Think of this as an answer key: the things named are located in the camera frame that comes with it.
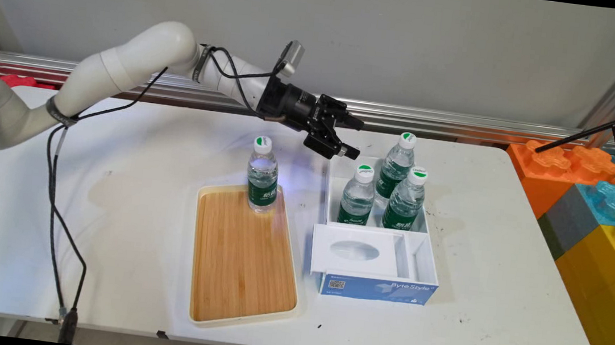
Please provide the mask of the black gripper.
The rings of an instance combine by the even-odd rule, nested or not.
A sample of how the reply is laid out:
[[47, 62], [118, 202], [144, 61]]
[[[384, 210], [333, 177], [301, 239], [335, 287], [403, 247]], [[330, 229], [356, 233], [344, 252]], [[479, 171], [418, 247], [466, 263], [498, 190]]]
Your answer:
[[347, 105], [336, 98], [326, 94], [317, 97], [298, 86], [283, 84], [278, 77], [270, 77], [256, 112], [266, 121], [282, 123], [298, 132], [307, 131], [304, 146], [325, 159], [337, 156], [356, 160], [360, 155], [359, 149], [340, 141], [333, 129], [341, 122], [360, 131], [365, 123], [350, 114]]

